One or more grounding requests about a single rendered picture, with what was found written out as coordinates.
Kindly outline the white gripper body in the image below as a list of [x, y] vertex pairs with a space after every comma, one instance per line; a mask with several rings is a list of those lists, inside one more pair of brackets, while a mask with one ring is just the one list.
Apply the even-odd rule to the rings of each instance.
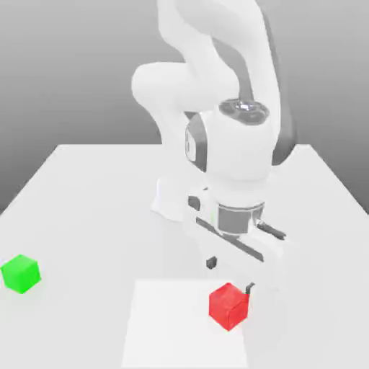
[[222, 234], [203, 217], [189, 213], [183, 228], [199, 249], [204, 268], [206, 259], [216, 256], [212, 269], [219, 276], [234, 281], [245, 289], [253, 282], [260, 290], [278, 290], [283, 280], [285, 265], [285, 236], [261, 227], [242, 236]]

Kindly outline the small red cube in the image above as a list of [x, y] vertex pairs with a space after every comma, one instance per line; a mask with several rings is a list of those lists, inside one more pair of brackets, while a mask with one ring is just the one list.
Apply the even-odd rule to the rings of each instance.
[[225, 283], [209, 295], [209, 316], [229, 332], [247, 318], [249, 299], [249, 293]]

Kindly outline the small green cube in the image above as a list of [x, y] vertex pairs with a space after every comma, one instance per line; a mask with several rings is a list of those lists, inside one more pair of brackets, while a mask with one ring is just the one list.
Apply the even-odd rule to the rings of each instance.
[[36, 260], [19, 254], [0, 267], [5, 286], [23, 294], [41, 281], [40, 268]]

